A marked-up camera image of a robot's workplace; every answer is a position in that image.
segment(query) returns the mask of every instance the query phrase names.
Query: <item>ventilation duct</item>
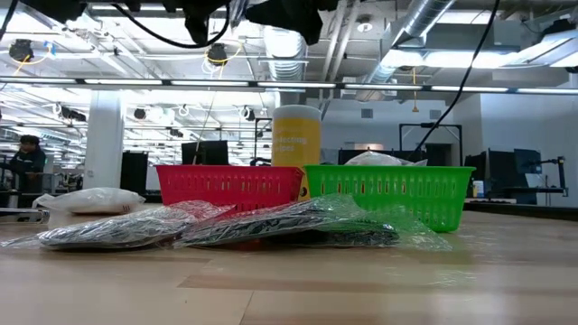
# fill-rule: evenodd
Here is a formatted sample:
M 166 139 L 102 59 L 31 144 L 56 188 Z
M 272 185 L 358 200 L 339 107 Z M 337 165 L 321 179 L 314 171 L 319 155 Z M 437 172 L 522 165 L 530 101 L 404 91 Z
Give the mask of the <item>ventilation duct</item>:
M 420 39 L 418 44 L 424 44 L 425 35 L 434 27 L 435 23 L 443 16 L 443 14 L 453 5 L 455 0 L 414 0 L 407 9 L 407 15 L 398 22 L 395 26 L 390 24 L 386 30 L 386 37 L 388 40 L 388 47 L 413 40 Z M 382 61 L 376 66 L 371 74 L 369 74 L 365 81 L 366 83 L 386 83 L 396 71 L 397 67 L 387 66 L 387 63 Z M 368 100 L 368 98 L 383 99 L 384 96 L 374 96 L 375 91 L 362 90 L 356 96 L 357 100 Z
M 303 80 L 304 65 L 299 60 L 305 53 L 305 42 L 301 34 L 267 26 L 264 30 L 264 41 L 267 58 L 272 59 L 268 62 L 271 79 Z M 281 105 L 296 104 L 299 101 L 299 94 L 281 93 L 281 95 Z

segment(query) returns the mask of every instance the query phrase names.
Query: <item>monitor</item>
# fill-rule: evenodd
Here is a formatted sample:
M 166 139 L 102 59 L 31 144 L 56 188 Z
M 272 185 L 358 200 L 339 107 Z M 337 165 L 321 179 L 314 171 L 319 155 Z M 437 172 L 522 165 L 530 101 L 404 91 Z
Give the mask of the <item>monitor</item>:
M 514 149 L 516 156 L 516 169 L 518 173 L 541 174 L 542 173 L 542 155 L 536 150 Z
M 203 165 L 228 165 L 228 142 L 227 141 L 202 141 L 199 143 L 182 144 L 182 164 L 192 164 L 195 155 L 196 164 Z

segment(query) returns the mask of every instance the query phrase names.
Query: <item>wire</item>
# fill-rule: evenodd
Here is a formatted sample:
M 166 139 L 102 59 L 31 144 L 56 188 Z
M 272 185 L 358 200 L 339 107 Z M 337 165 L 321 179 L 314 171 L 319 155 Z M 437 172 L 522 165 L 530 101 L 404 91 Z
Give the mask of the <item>wire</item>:
M 458 100 L 460 100 L 461 93 L 463 92 L 463 87 L 466 85 L 466 82 L 468 81 L 468 77 L 470 76 L 470 73 L 471 73 L 471 69 L 473 68 L 473 62 L 478 57 L 478 54 L 480 54 L 481 48 L 484 46 L 484 42 L 486 41 L 486 38 L 488 37 L 489 30 L 491 29 L 491 26 L 494 24 L 494 19 L 496 19 L 496 13 L 498 12 L 498 7 L 499 7 L 499 0 L 496 0 L 496 2 L 494 3 L 494 7 L 491 10 L 491 15 L 489 16 L 488 23 L 486 24 L 486 29 L 484 30 L 484 34 L 481 36 L 480 43 L 478 43 L 478 47 L 476 48 L 476 51 L 473 53 L 473 57 L 471 58 L 470 67 L 466 70 L 466 73 L 463 76 L 463 79 L 461 80 L 460 89 L 458 90 L 458 93 L 456 94 L 455 98 L 453 99 L 452 104 L 448 107 L 448 109 L 445 110 L 445 112 L 443 112 L 442 116 L 440 116 L 440 118 L 432 125 L 432 127 L 427 132 L 427 134 L 425 134 L 424 139 L 422 139 L 422 141 L 417 145 L 415 150 L 409 155 L 409 157 L 407 157 L 408 161 L 411 161 L 411 157 L 422 150 L 422 146 L 425 144 L 425 142 L 430 137 L 432 132 L 437 127 L 440 126 L 440 123 L 445 119 L 446 116 L 448 116 L 448 114 L 450 114 L 450 112 L 452 112 L 453 108 L 458 103 Z
M 112 6 L 115 7 L 118 10 L 118 12 L 121 13 L 124 17 L 128 18 L 128 20 L 133 22 L 136 26 L 138 26 L 143 31 L 152 35 L 154 38 L 158 39 L 159 41 L 170 44 L 172 46 L 180 47 L 183 49 L 202 49 L 204 47 L 207 47 L 209 45 L 216 43 L 227 32 L 228 23 L 229 23 L 229 19 L 230 19 L 230 5 L 226 4 L 225 8 L 227 9 L 227 16 L 225 17 L 225 25 L 223 26 L 223 29 L 221 29 L 220 32 L 217 35 L 215 35 L 215 37 L 208 40 L 206 44 L 184 44 L 181 42 L 175 42 L 175 41 L 169 40 L 168 38 L 163 37 L 163 36 L 157 34 L 156 32 L 151 31 L 150 29 L 148 29 L 148 27 L 146 27 L 143 24 L 141 24 L 140 22 L 138 22 L 128 11 L 123 9 L 120 5 L 112 4 Z
M 213 93 L 213 99 L 210 101 L 209 111 L 207 112 L 207 116 L 205 117 L 205 122 L 202 124 L 202 128 L 200 129 L 199 133 L 199 140 L 197 141 L 197 149 L 195 149 L 195 153 L 199 153 L 199 146 L 200 142 L 202 141 L 202 134 L 205 132 L 205 126 L 207 126 L 207 121 L 209 121 L 210 111 L 213 109 L 213 104 L 215 103 L 215 98 L 217 97 L 217 91 Z M 195 154 L 194 158 L 192 158 L 192 164 L 197 164 L 197 154 Z
M 213 60 L 213 59 L 211 59 L 211 58 L 209 57 L 209 49 L 207 49 L 207 50 L 205 51 L 205 59 L 207 59 L 207 61 L 209 61 L 209 62 L 211 62 L 211 63 L 225 63 L 225 62 L 227 62 L 227 61 L 229 61 L 229 60 L 235 59 L 242 50 L 243 50 L 243 43 L 242 43 L 242 42 L 239 42 L 239 43 L 238 43 L 237 52 L 236 52 L 232 57 L 226 58 L 226 59 L 223 59 L 223 60 Z
M 30 59 L 30 54 L 26 55 L 26 57 L 24 58 L 24 60 L 22 62 L 19 62 L 20 66 L 18 66 L 18 69 L 16 69 L 16 71 L 14 72 L 14 74 L 12 76 L 16 76 L 18 74 L 18 72 L 20 72 L 20 70 L 22 69 L 24 64 L 28 61 L 28 59 Z
M 48 48 L 48 52 L 46 53 L 46 55 L 44 55 L 44 56 L 42 57 L 42 59 L 40 59 L 40 60 L 38 60 L 38 61 L 28 62 L 28 60 L 30 59 L 30 55 L 28 55 L 28 56 L 26 57 L 26 59 L 24 59 L 22 62 L 20 62 L 20 61 L 18 61 L 18 60 L 14 60 L 14 59 L 12 59 L 12 61 L 14 61 L 14 62 L 16 62 L 16 63 L 19 63 L 19 64 L 22 64 L 22 65 L 34 65 L 34 64 L 41 63 L 42 61 L 48 59 L 49 55 L 51 55 L 51 47 Z

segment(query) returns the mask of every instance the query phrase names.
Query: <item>plastic basket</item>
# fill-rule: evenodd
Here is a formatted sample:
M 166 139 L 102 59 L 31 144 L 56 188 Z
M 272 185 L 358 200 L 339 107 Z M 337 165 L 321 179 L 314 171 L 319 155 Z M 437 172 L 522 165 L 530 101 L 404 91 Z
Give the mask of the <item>plastic basket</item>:
M 296 201 L 303 172 L 294 167 L 156 166 L 163 204 L 204 200 L 236 204 L 228 215 Z
M 399 210 L 418 217 L 431 230 L 454 231 L 471 172 L 470 167 L 305 166 L 312 197 L 353 195 L 366 210 Z

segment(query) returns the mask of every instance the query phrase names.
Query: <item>table surface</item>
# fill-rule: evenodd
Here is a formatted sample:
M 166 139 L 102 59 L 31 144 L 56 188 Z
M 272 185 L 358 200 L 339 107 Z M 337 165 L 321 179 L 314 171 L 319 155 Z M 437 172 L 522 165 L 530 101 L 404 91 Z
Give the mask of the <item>table surface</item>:
M 50 227 L 86 221 L 53 215 Z M 45 226 L 0 225 L 0 240 Z M 578 223 L 464 212 L 454 251 L 0 248 L 3 324 L 576 324 Z

